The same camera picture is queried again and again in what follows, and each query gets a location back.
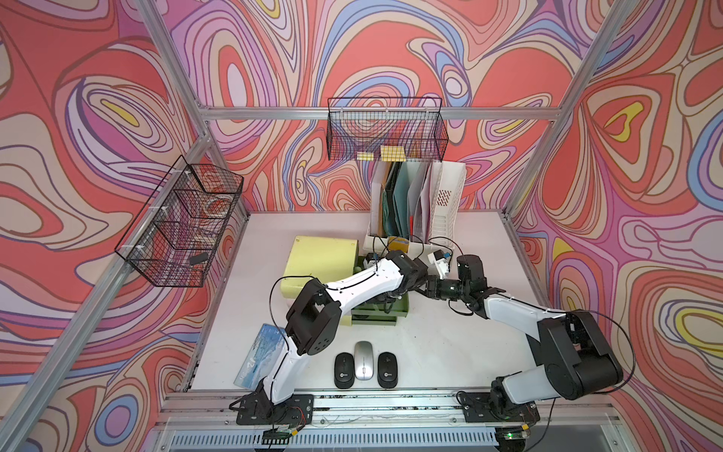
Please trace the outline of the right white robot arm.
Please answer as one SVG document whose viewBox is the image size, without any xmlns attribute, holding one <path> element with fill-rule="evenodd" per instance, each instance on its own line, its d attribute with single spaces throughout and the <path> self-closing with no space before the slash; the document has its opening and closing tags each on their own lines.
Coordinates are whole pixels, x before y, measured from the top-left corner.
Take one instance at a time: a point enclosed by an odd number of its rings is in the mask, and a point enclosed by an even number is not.
<svg viewBox="0 0 723 452">
<path fill-rule="evenodd" d="M 514 298 L 488 284 L 481 259 L 463 254 L 458 276 L 427 276 L 422 293 L 429 299 L 460 301 L 473 316 L 524 333 L 535 366 L 491 383 L 491 410 L 501 418 L 544 399 L 576 400 L 616 390 L 621 364 L 599 324 L 588 311 L 559 311 Z"/>
</svg>

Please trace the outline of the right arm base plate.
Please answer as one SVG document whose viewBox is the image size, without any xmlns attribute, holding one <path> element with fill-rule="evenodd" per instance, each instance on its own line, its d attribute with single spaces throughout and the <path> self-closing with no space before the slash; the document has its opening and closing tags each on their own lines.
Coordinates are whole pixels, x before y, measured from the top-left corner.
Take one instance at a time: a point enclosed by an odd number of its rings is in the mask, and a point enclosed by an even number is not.
<svg viewBox="0 0 723 452">
<path fill-rule="evenodd" d="M 535 425 L 540 413 L 533 402 L 510 404 L 491 392 L 457 391 L 455 400 L 461 406 L 466 423 L 520 423 Z"/>
</svg>

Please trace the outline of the black Lecoo mouse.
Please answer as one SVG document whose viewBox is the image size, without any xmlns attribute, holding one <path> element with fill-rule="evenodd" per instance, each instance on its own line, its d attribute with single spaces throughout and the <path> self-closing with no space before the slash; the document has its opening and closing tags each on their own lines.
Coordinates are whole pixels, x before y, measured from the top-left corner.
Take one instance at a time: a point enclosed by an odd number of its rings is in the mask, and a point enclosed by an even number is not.
<svg viewBox="0 0 723 452">
<path fill-rule="evenodd" d="M 383 389 L 394 389 L 398 384 L 398 363 L 397 356 L 389 351 L 384 351 L 378 356 L 377 380 Z"/>
<path fill-rule="evenodd" d="M 337 389 L 349 389 L 353 386 L 356 377 L 354 356 L 351 353 L 342 352 L 335 357 L 333 378 Z"/>
</svg>

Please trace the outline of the silver computer mouse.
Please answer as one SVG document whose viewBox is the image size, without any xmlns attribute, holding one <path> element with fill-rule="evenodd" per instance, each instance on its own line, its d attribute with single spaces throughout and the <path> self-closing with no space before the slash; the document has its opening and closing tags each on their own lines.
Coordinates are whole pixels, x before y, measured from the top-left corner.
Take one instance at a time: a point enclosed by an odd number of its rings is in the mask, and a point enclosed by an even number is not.
<svg viewBox="0 0 723 452">
<path fill-rule="evenodd" d="M 375 354 L 369 341 L 359 341 L 354 348 L 355 378 L 371 380 L 375 374 Z"/>
</svg>

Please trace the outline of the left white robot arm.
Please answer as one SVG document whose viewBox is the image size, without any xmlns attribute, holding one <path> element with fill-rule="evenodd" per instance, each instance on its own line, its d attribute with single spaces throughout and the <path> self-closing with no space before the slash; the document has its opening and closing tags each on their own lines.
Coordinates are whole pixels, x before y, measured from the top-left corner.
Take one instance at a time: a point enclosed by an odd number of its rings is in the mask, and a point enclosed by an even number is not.
<svg viewBox="0 0 723 452">
<path fill-rule="evenodd" d="M 343 316 L 379 296 L 396 299 L 416 290 L 427 273 L 429 267 L 422 260 L 393 250 L 368 269 L 340 281 L 321 282 L 306 276 L 286 313 L 286 325 L 280 329 L 284 339 L 281 354 L 255 393 L 272 408 L 286 402 L 309 359 L 335 339 Z"/>
</svg>

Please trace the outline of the green drawer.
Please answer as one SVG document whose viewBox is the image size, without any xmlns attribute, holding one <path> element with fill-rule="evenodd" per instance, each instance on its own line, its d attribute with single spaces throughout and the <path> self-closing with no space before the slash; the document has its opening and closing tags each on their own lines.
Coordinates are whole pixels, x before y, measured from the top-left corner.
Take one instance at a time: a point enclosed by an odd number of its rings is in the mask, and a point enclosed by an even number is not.
<svg viewBox="0 0 723 452">
<path fill-rule="evenodd" d="M 376 297 L 371 302 L 361 304 L 351 311 L 348 320 L 351 325 L 395 326 L 399 318 L 406 318 L 410 312 L 409 295 L 398 299 Z"/>
</svg>

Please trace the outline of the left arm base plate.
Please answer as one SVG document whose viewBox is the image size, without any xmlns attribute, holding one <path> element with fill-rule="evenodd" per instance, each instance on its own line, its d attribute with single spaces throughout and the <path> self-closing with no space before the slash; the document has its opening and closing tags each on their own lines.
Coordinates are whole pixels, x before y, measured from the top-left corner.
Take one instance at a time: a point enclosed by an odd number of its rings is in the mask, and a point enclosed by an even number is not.
<svg viewBox="0 0 723 452">
<path fill-rule="evenodd" d="M 273 405 L 264 392 L 251 393 L 232 402 L 229 409 L 236 413 L 237 425 L 288 425 L 297 427 L 312 422 L 314 397 L 312 395 L 294 394 L 290 399 Z"/>
</svg>

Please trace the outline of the yellow-green drawer cabinet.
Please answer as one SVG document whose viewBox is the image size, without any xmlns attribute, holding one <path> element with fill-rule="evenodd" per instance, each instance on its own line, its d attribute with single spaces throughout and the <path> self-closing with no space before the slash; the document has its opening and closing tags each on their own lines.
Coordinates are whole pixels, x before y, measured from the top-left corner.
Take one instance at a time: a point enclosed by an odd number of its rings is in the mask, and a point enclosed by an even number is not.
<svg viewBox="0 0 723 452">
<path fill-rule="evenodd" d="M 293 241 L 281 282 L 282 297 L 291 307 L 307 279 L 313 276 L 322 283 L 336 282 L 354 274 L 359 243 L 354 239 L 297 235 Z"/>
</svg>

